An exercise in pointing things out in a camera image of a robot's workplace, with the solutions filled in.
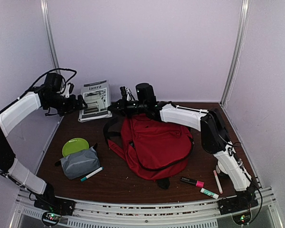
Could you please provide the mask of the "right aluminium corner post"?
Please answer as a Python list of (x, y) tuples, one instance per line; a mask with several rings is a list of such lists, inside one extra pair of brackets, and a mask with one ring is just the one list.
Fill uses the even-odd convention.
[(228, 77), (226, 80), (225, 88), (224, 88), (223, 95), (220, 101), (220, 105), (223, 108), (227, 107), (227, 102), (231, 95), (233, 83), (236, 77), (237, 67), (239, 65), (239, 57), (240, 57), (241, 49), (244, 44), (245, 34), (247, 30), (249, 6), (250, 6), (250, 0), (242, 1), (235, 47), (234, 47), (234, 51), (233, 51), (233, 55), (231, 59), (230, 68), (228, 71)]

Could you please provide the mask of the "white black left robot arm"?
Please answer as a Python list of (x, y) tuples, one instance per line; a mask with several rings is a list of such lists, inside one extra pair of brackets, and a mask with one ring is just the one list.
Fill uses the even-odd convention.
[(74, 85), (70, 79), (65, 79), (58, 71), (60, 69), (55, 68), (39, 76), (38, 80), (44, 79), (41, 85), (37, 86), (34, 82), (22, 95), (0, 110), (0, 175), (35, 194), (49, 211), (59, 206), (53, 186), (17, 159), (9, 139), (23, 139), (22, 121), (40, 108), (47, 111), (46, 116), (51, 115), (51, 109), (56, 109), (57, 115), (64, 116), (87, 108), (83, 97), (72, 93)]

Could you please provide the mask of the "green white glue stick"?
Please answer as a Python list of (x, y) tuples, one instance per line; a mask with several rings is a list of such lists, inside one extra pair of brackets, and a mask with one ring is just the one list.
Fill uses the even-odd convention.
[(218, 194), (216, 194), (216, 193), (214, 193), (212, 191), (209, 191), (209, 190), (207, 190), (205, 188), (201, 188), (200, 192), (205, 194), (205, 195), (207, 195), (207, 196), (209, 196), (209, 197), (212, 197), (214, 199), (218, 199), (219, 198)]

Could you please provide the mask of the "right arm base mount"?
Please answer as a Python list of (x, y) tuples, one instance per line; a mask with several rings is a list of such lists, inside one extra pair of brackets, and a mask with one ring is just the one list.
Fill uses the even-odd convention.
[(240, 197), (222, 198), (218, 200), (218, 209), (221, 215), (249, 210), (256, 206), (258, 206), (258, 200), (256, 198), (251, 201)]

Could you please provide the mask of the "left aluminium corner post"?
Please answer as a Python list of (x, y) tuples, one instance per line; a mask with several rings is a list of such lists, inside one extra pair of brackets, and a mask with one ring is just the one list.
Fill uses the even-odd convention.
[(48, 10), (48, 1), (40, 0), (40, 5), (41, 5), (41, 14), (42, 14), (43, 22), (45, 26), (45, 31), (46, 31), (52, 64), (54, 68), (59, 68), (57, 52), (55, 48), (52, 27), (51, 27), (51, 22), (50, 22), (50, 15), (49, 15), (49, 10)]

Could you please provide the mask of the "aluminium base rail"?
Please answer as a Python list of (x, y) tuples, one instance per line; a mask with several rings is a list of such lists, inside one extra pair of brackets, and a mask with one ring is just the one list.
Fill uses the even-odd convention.
[(217, 200), (167, 204), (114, 204), (76, 200), (72, 216), (62, 216), (56, 228), (237, 228), (235, 219), (250, 214), (250, 228), (283, 228), (271, 188), (256, 194), (259, 205), (221, 215)]

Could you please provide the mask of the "pink white pen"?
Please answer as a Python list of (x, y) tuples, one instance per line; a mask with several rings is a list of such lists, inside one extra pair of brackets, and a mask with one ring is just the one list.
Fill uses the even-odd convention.
[(217, 187), (218, 187), (219, 193), (223, 194), (223, 189), (222, 189), (222, 186), (220, 184), (220, 181), (219, 181), (218, 174), (217, 174), (216, 170), (213, 171), (213, 174), (214, 174), (214, 177), (215, 177), (215, 180), (216, 180), (216, 183), (217, 183)]

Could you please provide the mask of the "green plate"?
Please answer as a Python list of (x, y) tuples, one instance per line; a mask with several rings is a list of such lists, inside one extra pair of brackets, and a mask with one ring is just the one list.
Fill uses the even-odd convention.
[(89, 148), (89, 143), (83, 138), (74, 138), (67, 141), (62, 148), (63, 157), (67, 157), (70, 154), (86, 150)]

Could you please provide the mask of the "grey pencil pouch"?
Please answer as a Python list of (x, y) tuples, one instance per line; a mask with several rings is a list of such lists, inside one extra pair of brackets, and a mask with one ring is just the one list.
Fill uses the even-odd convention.
[(62, 167), (64, 175), (69, 179), (85, 176), (101, 167), (97, 155), (98, 143), (89, 149), (68, 155), (55, 162), (55, 167)]

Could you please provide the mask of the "aluminium corner post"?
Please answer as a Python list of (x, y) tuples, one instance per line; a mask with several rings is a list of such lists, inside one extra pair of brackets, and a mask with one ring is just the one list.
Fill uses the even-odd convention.
[(57, 52), (55, 48), (52, 27), (51, 27), (51, 22), (50, 22), (50, 15), (49, 15), (49, 10), (48, 10), (48, 1), (40, 0), (40, 5), (41, 5), (41, 14), (42, 14), (43, 22), (45, 26), (45, 31), (46, 31), (52, 64), (54, 68), (59, 68)]
[(239, 65), (239, 57), (240, 57), (241, 49), (244, 44), (245, 34), (247, 30), (249, 6), (250, 6), (250, 0), (242, 1), (235, 47), (234, 47), (234, 51), (233, 51), (233, 55), (231, 59), (230, 68), (228, 71), (228, 77), (226, 80), (225, 88), (224, 88), (223, 95), (220, 101), (220, 105), (223, 108), (227, 107), (227, 102), (231, 95), (233, 83), (236, 77), (237, 67)]

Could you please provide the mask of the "teal white marker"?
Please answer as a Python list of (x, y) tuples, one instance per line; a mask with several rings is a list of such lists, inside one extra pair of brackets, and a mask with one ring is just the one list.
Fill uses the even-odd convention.
[(86, 181), (90, 177), (92, 177), (92, 176), (96, 175), (97, 173), (101, 172), (103, 169), (104, 169), (103, 167), (100, 167), (100, 168), (96, 169), (95, 171), (93, 171), (90, 174), (86, 175), (85, 177), (81, 178), (80, 181), (81, 182)]

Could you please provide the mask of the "red student backpack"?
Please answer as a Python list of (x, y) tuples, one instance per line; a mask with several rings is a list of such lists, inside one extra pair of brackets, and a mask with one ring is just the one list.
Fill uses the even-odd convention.
[(137, 176), (168, 189), (169, 178), (188, 165), (194, 147), (190, 129), (138, 114), (124, 118), (119, 132), (110, 131), (110, 127), (118, 122), (119, 118), (115, 117), (103, 127), (108, 147), (125, 160)]

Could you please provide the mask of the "black white magazine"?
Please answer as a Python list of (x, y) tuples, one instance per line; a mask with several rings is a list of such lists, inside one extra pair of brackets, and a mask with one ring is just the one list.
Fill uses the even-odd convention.
[(79, 122), (112, 117), (112, 113), (108, 110), (111, 105), (108, 80), (84, 84), (81, 95), (87, 104), (87, 108), (79, 112)]

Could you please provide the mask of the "white dark bowl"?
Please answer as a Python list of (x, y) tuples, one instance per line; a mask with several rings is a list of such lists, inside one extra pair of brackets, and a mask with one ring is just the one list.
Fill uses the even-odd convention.
[(218, 176), (221, 177), (228, 177), (228, 173), (226, 172), (225, 168), (223, 167), (223, 165), (221, 164), (220, 161), (217, 161), (217, 165), (215, 167), (216, 173)]

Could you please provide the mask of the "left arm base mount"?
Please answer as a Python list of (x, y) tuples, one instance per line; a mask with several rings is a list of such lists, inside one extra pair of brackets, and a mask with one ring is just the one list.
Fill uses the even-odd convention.
[(56, 198), (54, 200), (53, 206), (49, 205), (48, 203), (38, 199), (34, 202), (34, 207), (54, 212), (55, 214), (59, 214), (62, 216), (73, 215), (73, 211), (75, 209), (76, 202), (73, 200), (67, 200), (62, 198)]

